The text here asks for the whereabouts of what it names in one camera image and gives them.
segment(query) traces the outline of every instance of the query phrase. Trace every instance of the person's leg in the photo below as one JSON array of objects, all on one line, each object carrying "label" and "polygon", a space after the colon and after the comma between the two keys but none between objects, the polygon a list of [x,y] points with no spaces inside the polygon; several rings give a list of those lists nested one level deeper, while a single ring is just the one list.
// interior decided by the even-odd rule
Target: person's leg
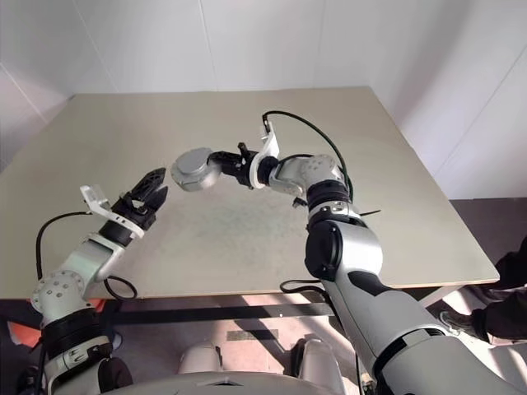
[{"label": "person's leg", "polygon": [[516,292],[485,309],[476,309],[471,314],[474,331],[479,337],[508,340],[527,340],[527,294]]},{"label": "person's leg", "polygon": [[484,290],[509,290],[527,283],[527,236],[521,242],[520,250],[508,253],[496,265],[500,280],[478,286]]}]

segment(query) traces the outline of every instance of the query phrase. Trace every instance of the cable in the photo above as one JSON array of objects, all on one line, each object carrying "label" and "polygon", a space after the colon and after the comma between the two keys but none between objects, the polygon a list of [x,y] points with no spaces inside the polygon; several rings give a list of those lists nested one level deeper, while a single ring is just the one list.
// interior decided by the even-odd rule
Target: cable
[{"label": "cable", "polygon": [[362,395],[361,372],[359,371],[359,355],[357,354],[357,350],[355,350],[355,371],[357,373],[357,387],[359,388],[359,395]]},{"label": "cable", "polygon": [[66,218],[67,216],[90,216],[90,212],[86,211],[74,211],[74,212],[67,212],[66,214],[61,214],[60,216],[56,216],[46,223],[42,225],[42,227],[39,230],[39,233],[36,236],[36,243],[35,243],[35,255],[36,255],[36,276],[40,280],[42,278],[42,236],[44,235],[44,231],[48,226],[53,224],[55,221],[60,220],[62,218]]},{"label": "cable", "polygon": [[370,216],[372,214],[377,214],[378,212],[380,212],[380,210],[374,210],[374,211],[368,211],[368,212],[361,212],[359,214],[359,216]]},{"label": "cable", "polygon": [[306,290],[312,290],[314,292],[318,292],[321,294],[324,298],[326,297],[327,293],[322,288],[319,288],[318,286],[298,286],[297,288],[286,288],[287,284],[319,284],[320,280],[287,280],[284,281],[282,284],[280,284],[280,291],[282,291],[284,294],[295,294],[297,292],[304,292]]},{"label": "cable", "polygon": [[340,160],[340,165],[343,168],[343,174],[344,174],[344,178],[346,179],[346,185],[347,185],[347,190],[349,192],[349,198],[353,202],[353,185],[352,185],[352,181],[349,178],[349,175],[347,174],[346,161],[344,160],[343,156],[341,155],[340,151],[338,150],[335,143],[331,140],[331,138],[329,138],[328,135],[322,132],[319,128],[317,128],[313,123],[311,123],[307,119],[304,119],[296,114],[288,113],[287,111],[281,111],[277,109],[267,111],[266,113],[262,115],[263,126],[265,127],[265,130],[267,131],[267,133],[271,132],[269,129],[269,121],[268,121],[268,116],[271,114],[284,115],[286,117],[290,117],[290,118],[296,119],[297,121],[302,122],[303,124],[313,129],[315,132],[317,132],[331,146],[331,148],[333,148],[333,151],[335,152],[335,155],[338,157],[338,160]]},{"label": "cable", "polygon": [[[46,221],[40,227],[39,233],[37,234],[36,241],[35,241],[35,264],[36,264],[36,276],[37,276],[38,280],[40,280],[42,278],[42,275],[43,275],[42,274],[42,238],[43,238],[44,232],[48,228],[48,226],[53,224],[55,221],[58,221],[58,220],[60,220],[62,218],[66,218],[66,217],[69,217],[69,216],[89,216],[89,215],[91,215],[91,212],[89,212],[89,211],[67,212],[65,214],[61,214],[60,216],[56,216],[56,217],[50,219],[49,221]],[[105,280],[106,290],[115,299],[118,299],[118,300],[129,300],[129,299],[135,299],[138,296],[138,290],[136,289],[136,287],[130,281],[124,280],[123,278],[117,277],[117,276],[109,276],[108,278],[111,279],[111,280],[116,280],[116,281],[123,282],[126,286],[128,286],[128,288],[130,288],[130,290],[133,293],[132,297],[121,296],[121,295],[115,293],[114,290],[112,290],[112,288],[111,288],[111,286],[110,286],[110,284],[108,282],[108,279],[106,279]],[[45,352],[45,349],[44,349],[44,344],[42,344],[40,346],[39,365],[38,365],[37,377],[36,377],[36,381],[35,381],[35,394],[40,394],[40,391],[42,389],[42,378],[44,376],[45,356],[46,356],[46,352]]]},{"label": "cable", "polygon": [[289,156],[286,156],[285,158],[281,159],[278,161],[278,164],[279,165],[283,165],[284,163],[286,163],[288,160],[290,159],[295,159],[295,158],[311,158],[312,155],[311,154],[295,154],[295,155],[289,155]]},{"label": "cable", "polygon": [[[115,281],[119,281],[119,282],[122,282],[123,284],[125,284],[133,293],[132,296],[122,296],[122,295],[119,295],[117,292],[115,292],[112,287],[110,286],[110,283],[108,282],[108,280],[115,280]],[[108,276],[107,279],[105,279],[104,281],[105,283],[105,288],[106,290],[108,291],[108,293],[110,295],[112,295],[115,299],[117,300],[132,300],[132,299],[135,299],[138,297],[138,289],[128,280],[125,280],[121,277],[117,277],[117,276]]]},{"label": "cable", "polygon": [[42,378],[44,377],[44,361],[46,353],[44,351],[44,344],[40,346],[39,364],[37,367],[36,379],[35,379],[35,395],[40,395],[42,391]]}]

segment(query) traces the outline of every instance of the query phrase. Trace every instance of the floor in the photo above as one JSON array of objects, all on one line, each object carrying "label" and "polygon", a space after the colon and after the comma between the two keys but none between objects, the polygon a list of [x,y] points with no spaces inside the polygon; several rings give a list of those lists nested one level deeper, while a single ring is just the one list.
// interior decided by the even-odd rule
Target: floor
[{"label": "floor", "polygon": [[[452,204],[493,262],[504,253],[517,249],[527,235],[527,198],[453,201]],[[477,306],[477,301],[471,300],[463,291],[449,295],[445,301],[461,313]],[[200,297],[153,300],[143,308],[178,309],[287,302],[305,303],[306,299],[302,295]],[[136,309],[137,306],[133,306],[132,302],[128,308]],[[318,337],[333,348],[348,393],[358,393],[353,349],[325,317],[134,325],[117,327],[116,330],[123,335],[124,342],[115,355],[126,361],[136,383],[173,374],[184,350],[202,341],[211,341],[221,347],[225,369],[287,373],[289,350],[298,339]],[[247,333],[252,331],[258,331],[254,333],[263,336],[249,339]],[[26,347],[13,345],[7,337],[5,325],[0,325],[1,394],[14,393],[13,384],[18,373],[28,363],[35,363],[37,357],[29,355]],[[527,391],[527,345],[489,348],[472,339],[464,341],[497,374]]]}]

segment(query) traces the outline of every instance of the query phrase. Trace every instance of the beige table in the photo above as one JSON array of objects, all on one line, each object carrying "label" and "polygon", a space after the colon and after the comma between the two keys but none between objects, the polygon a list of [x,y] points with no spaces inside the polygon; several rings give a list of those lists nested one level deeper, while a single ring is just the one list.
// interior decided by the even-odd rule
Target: beige table
[{"label": "beige table", "polygon": [[[385,253],[382,280],[395,287],[495,281],[497,272],[368,88],[152,95],[78,95],[0,174],[0,298],[35,286],[35,237],[50,217],[83,210],[79,186],[99,184],[114,202],[147,171],[188,149],[259,150],[260,115],[305,116],[340,147],[355,204]],[[304,125],[272,118],[281,155],[331,153]],[[133,243],[115,274],[141,297],[267,292],[307,278],[306,210],[292,197],[249,191],[222,178],[201,193],[169,197],[157,223]],[[62,220],[44,237],[44,271],[61,264],[103,221]],[[95,295],[106,295],[100,288]]]}]

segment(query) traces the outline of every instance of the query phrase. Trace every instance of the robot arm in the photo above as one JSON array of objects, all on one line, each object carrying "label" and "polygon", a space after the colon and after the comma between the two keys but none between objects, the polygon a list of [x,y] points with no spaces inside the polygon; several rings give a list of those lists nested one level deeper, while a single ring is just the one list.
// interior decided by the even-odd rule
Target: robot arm
[{"label": "robot arm", "polygon": [[[276,142],[274,133],[266,136],[266,146],[274,144],[269,140]],[[196,191],[210,187],[224,173],[249,188],[267,185],[306,200],[305,265],[322,281],[349,341],[380,391],[519,393],[459,339],[447,336],[411,296],[382,284],[379,241],[352,205],[345,174],[332,157],[279,161],[276,149],[272,155],[260,156],[255,166],[251,160],[257,154],[243,143],[239,147],[240,155],[207,148],[189,151],[174,163],[172,177],[182,189]]]},{"label": "robot arm", "polygon": [[[88,235],[61,267],[42,278],[31,296],[31,304],[43,317],[41,341],[49,358],[45,366],[49,393],[90,366],[96,367],[91,383],[112,372],[119,372],[121,380],[129,377],[123,365],[110,359],[110,341],[87,298],[91,285],[108,278],[125,248],[142,238],[156,220],[168,190],[160,188],[164,177],[165,169],[153,170],[111,208],[97,187],[81,187],[90,211],[107,222],[99,232]],[[106,385],[113,385],[112,380],[106,380]]]}]

